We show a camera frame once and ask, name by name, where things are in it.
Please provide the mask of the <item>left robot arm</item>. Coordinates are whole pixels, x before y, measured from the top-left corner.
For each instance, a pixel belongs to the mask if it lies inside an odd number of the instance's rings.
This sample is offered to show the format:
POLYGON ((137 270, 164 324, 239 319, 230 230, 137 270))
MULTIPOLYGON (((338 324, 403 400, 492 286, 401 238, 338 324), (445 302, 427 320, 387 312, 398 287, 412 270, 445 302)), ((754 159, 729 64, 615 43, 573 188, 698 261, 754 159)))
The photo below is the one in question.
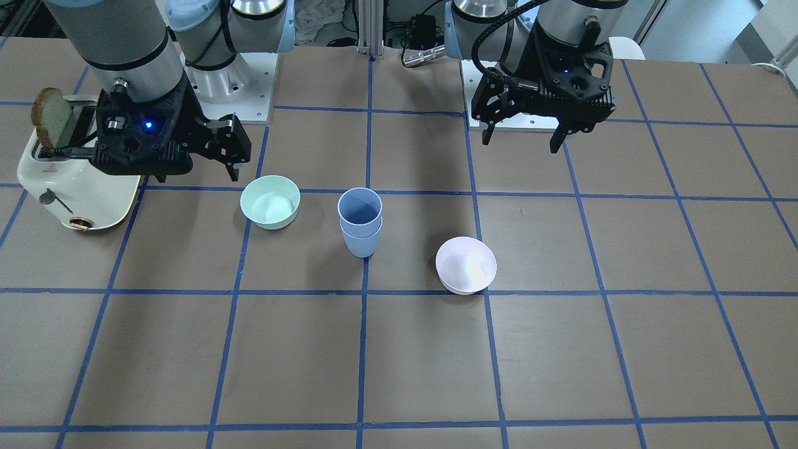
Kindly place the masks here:
POLYGON ((471 117, 496 125, 519 114, 553 117, 557 153, 616 111, 610 30, 624 1, 448 1, 446 53, 481 73, 471 117))

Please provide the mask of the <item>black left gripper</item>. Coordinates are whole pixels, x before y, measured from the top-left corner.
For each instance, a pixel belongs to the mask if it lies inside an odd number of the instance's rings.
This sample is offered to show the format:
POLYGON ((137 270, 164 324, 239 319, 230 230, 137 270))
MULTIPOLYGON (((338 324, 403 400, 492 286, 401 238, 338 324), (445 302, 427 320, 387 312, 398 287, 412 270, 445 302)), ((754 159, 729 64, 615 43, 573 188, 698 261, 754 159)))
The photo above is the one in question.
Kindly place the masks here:
POLYGON ((613 114, 613 54, 600 31, 582 28, 571 45, 533 28, 517 68, 510 74, 488 68, 471 100, 471 116, 486 125, 482 145, 490 144, 501 120, 526 113, 558 120, 549 142, 556 154, 570 134, 590 133, 613 114))

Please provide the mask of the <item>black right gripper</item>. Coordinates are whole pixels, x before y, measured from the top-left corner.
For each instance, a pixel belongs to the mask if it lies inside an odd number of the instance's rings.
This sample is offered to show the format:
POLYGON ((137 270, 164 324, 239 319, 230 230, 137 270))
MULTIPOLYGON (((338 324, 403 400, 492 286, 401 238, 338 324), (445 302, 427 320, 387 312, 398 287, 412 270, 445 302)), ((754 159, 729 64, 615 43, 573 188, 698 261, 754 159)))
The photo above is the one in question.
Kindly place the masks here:
POLYGON ((97 142, 89 163, 108 175, 149 175, 163 181, 192 169, 191 153, 220 162, 231 181, 251 161, 251 140, 236 114, 203 116, 187 80, 151 102, 114 102, 102 90, 96 110, 97 142))

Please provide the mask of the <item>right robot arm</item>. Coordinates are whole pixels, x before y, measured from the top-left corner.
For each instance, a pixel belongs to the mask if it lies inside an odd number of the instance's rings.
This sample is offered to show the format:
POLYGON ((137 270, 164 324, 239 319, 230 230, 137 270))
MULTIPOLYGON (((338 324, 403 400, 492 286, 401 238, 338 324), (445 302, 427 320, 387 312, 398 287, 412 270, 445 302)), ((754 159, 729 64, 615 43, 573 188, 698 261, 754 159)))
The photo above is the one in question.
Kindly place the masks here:
POLYGON ((196 154, 231 181, 251 161, 234 112, 211 118, 202 102, 250 88, 245 53, 283 53, 296 41, 292 1, 46 1, 52 17, 102 86, 95 131, 40 142, 45 159, 86 160, 108 175, 165 182, 192 170, 196 154))

